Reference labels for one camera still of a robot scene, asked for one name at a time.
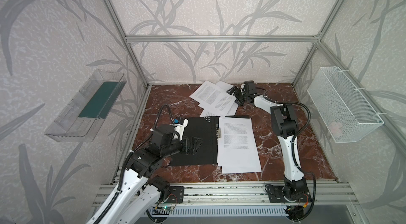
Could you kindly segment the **blue and black file folder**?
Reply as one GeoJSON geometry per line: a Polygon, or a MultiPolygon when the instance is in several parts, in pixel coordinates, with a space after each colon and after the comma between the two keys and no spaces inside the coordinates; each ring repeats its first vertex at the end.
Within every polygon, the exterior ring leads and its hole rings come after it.
{"type": "Polygon", "coordinates": [[[217,164],[219,117],[188,117],[184,136],[200,144],[195,154],[178,153],[171,157],[171,167],[217,164]]]}

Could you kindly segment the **white printed paper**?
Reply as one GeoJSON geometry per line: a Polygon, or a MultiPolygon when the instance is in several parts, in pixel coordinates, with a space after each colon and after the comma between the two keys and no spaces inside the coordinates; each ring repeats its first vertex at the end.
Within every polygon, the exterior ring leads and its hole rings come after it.
{"type": "Polygon", "coordinates": [[[190,98],[201,104],[203,109],[222,117],[228,114],[236,100],[235,96],[210,81],[201,84],[190,98]]]}
{"type": "MultiPolygon", "coordinates": [[[[238,109],[238,107],[239,107],[238,104],[237,104],[237,103],[234,103],[234,104],[231,106],[231,108],[230,108],[230,110],[228,111],[228,113],[227,113],[226,116],[234,116],[235,113],[236,113],[236,111],[237,111],[237,109],[238,109]]],[[[203,112],[202,112],[201,115],[200,115],[200,117],[214,117],[214,116],[218,116],[218,115],[216,115],[216,114],[214,114],[214,113],[211,113],[208,109],[204,109],[203,112]]]]}
{"type": "Polygon", "coordinates": [[[224,174],[262,171],[250,118],[219,119],[217,163],[224,174]]]}

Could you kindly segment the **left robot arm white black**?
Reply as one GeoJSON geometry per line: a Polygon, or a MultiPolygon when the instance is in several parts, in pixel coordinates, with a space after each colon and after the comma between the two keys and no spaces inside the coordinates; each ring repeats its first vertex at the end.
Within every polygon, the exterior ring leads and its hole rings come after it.
{"type": "Polygon", "coordinates": [[[176,154],[194,155],[203,140],[184,136],[186,124],[163,125],[152,129],[145,143],[130,151],[118,184],[89,219],[90,224],[133,224],[153,205],[170,195],[170,184],[154,176],[165,158],[176,154]]]}

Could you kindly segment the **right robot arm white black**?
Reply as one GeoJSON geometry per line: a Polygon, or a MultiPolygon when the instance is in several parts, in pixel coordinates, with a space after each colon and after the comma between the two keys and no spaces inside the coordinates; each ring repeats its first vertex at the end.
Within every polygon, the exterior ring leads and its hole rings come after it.
{"type": "Polygon", "coordinates": [[[276,134],[282,150],[284,161],[284,187],[283,194],[291,200],[297,194],[304,194],[308,190],[305,175],[314,176],[305,172],[300,164],[297,138],[310,124],[311,113],[309,108],[295,101],[276,101],[266,95],[259,94],[253,81],[245,81],[241,87],[233,86],[226,92],[236,98],[236,103],[243,106],[253,104],[271,115],[271,127],[276,134]],[[299,126],[295,106],[299,106],[307,113],[307,121],[303,127],[299,126]]]}

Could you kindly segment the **pink object in basket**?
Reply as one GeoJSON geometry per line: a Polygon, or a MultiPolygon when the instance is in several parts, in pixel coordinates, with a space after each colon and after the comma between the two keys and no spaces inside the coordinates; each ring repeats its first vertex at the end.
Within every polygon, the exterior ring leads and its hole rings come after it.
{"type": "Polygon", "coordinates": [[[332,122],[329,126],[328,129],[332,135],[333,138],[338,139],[343,136],[343,131],[342,131],[342,123],[340,122],[332,122]]]}

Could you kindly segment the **aluminium front rail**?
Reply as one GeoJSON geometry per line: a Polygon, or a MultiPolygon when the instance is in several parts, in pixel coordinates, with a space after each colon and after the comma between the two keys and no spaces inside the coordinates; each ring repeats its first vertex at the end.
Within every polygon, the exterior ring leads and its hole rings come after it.
{"type": "MultiPolygon", "coordinates": [[[[180,206],[242,206],[269,205],[266,184],[282,185],[282,181],[174,183],[184,187],[180,206]]],[[[359,201],[348,183],[318,180],[315,205],[358,205],[359,201]]]]}

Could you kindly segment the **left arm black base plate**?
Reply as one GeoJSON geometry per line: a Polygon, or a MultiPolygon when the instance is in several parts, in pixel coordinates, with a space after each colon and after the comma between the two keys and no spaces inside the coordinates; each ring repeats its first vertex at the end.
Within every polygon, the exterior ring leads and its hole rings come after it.
{"type": "Polygon", "coordinates": [[[163,194],[162,203],[165,204],[181,204],[185,196],[184,186],[170,186],[163,194]]]}

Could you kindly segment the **aluminium cage frame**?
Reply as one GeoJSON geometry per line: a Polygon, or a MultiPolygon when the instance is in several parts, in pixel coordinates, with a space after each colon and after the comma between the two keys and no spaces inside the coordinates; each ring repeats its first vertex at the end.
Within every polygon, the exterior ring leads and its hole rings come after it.
{"type": "Polygon", "coordinates": [[[225,10],[216,5],[218,28],[199,31],[177,25],[176,12],[186,0],[106,0],[145,85],[163,82],[155,78],[142,63],[147,47],[153,43],[166,44],[173,54],[189,67],[189,79],[198,82],[202,73],[197,64],[202,55],[209,55],[205,66],[225,80],[238,74],[255,58],[269,62],[269,77],[276,76],[277,64],[271,62],[277,53],[266,48],[268,43],[311,43],[321,47],[351,74],[383,123],[385,136],[378,143],[361,141],[344,154],[346,161],[368,157],[372,149],[392,146],[393,160],[388,182],[406,179],[406,0],[336,0],[318,33],[278,35],[278,25],[263,27],[259,34],[252,29],[261,19],[278,18],[297,22],[286,10],[277,11],[282,0],[260,0],[254,11],[237,23],[225,23],[225,10]]]}

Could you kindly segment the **clear plastic wall tray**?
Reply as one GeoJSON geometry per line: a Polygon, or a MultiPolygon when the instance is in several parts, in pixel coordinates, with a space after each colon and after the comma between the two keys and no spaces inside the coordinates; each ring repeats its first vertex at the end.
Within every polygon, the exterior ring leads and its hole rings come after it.
{"type": "Polygon", "coordinates": [[[44,134],[60,143],[92,142],[126,83],[124,73],[95,70],[44,134]]]}

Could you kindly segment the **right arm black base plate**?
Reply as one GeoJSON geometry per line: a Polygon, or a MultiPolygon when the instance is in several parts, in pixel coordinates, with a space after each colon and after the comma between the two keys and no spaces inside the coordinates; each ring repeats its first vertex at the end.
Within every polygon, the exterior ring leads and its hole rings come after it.
{"type": "Polygon", "coordinates": [[[303,183],[286,184],[284,186],[265,185],[265,192],[270,203],[310,203],[312,197],[307,185],[303,183]]]}

